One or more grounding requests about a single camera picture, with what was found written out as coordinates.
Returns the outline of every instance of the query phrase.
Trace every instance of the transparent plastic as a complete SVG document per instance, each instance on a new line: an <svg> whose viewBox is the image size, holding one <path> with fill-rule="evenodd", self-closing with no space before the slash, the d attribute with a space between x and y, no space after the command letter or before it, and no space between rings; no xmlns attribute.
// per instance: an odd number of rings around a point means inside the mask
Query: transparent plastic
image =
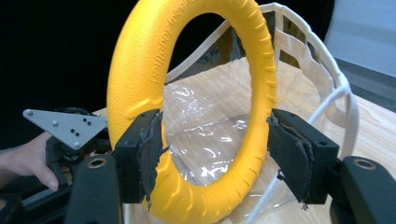
<svg viewBox="0 0 396 224"><path fill-rule="evenodd" d="M267 10L264 16L270 33L276 36L279 15ZM332 115L349 113L350 104L353 108L356 103L349 95L350 90L346 90L345 95L334 98L335 100L330 103L326 102L328 100L326 94L330 92L325 92L329 83L330 90L345 85L343 75L335 71L341 76L341 81L332 76L333 68L328 68L326 63L323 63L323 60L329 61L327 58L329 53L316 49L315 43L310 43L313 40L305 36L306 31L302 31L299 25L284 16L281 22L283 32L304 43L318 66L331 75L328 80L313 80L303 73L304 65L301 68L298 60L285 51L277 49L277 108L288 110L311 122L335 143L343 146L346 127L340 126L337 122L334 124L334 120L339 118L333 118ZM173 161L186 180L199 186L208 185L227 172L233 164L233 158L243 141L249 123L251 83L245 52L233 28L219 29L217 32L221 32L220 38L206 48L195 63L191 63L176 76L172 74L164 90L163 123ZM231 46L224 46L222 41L230 43ZM318 108L324 104L329 105L326 107L326 113L318 113L318 116L311 120L312 115L316 114ZM262 171L248 196L219 223L246 223L277 172L278 166L267 154ZM303 213L302 216L307 218L306 222L317 220L315 215L301 209L302 206L296 202L284 183L277 186L276 194L260 210L258 220L270 223L293 222L288 220L287 214L282 213L282 207L292 207L296 213ZM328 214L326 207L312 207L314 212ZM130 220L131 222L161 223L140 207L134 209L134 216L135 219Z"/></svg>

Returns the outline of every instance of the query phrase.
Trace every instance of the finger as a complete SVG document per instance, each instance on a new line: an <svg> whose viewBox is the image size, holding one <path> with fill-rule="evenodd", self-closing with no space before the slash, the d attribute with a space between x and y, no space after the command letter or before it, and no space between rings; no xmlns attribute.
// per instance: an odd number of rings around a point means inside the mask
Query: finger
<svg viewBox="0 0 396 224"><path fill-rule="evenodd" d="M37 171L38 172L35 172L35 175L42 184L44 184L53 191L58 190L59 181L56 178L56 175L51 171L51 169L48 166L43 165L42 167L38 167Z"/></svg>

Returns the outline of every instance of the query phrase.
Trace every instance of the yellow ring toy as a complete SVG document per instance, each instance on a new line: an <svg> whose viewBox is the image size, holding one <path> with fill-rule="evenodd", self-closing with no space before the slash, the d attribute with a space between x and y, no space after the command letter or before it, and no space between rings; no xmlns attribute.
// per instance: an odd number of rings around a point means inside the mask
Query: yellow ring toy
<svg viewBox="0 0 396 224"><path fill-rule="evenodd" d="M177 38L204 13L228 20L242 40L251 74L249 125L229 171L208 186L185 181L169 152L160 157L149 211L168 223L214 223L242 202L262 167L265 120L276 104L271 36L254 0L140 0L122 29L110 69L107 110L113 148L139 114L163 109L165 76Z"/></svg>

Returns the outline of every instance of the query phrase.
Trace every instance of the screw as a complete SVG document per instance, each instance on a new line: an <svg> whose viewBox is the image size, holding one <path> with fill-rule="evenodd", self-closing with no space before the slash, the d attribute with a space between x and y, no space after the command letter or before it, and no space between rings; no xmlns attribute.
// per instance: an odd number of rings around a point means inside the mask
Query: screw
<svg viewBox="0 0 396 224"><path fill-rule="evenodd" d="M32 116L33 115L33 110L27 109L26 110L26 114L29 115L29 116Z"/></svg>

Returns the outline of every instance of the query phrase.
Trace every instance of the metal bracket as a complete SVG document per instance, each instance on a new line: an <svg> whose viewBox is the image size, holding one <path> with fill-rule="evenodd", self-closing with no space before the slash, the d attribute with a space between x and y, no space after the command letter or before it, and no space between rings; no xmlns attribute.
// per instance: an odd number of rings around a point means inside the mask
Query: metal bracket
<svg viewBox="0 0 396 224"><path fill-rule="evenodd" d="M105 118L26 109L23 116L68 147L79 150L106 126Z"/></svg>

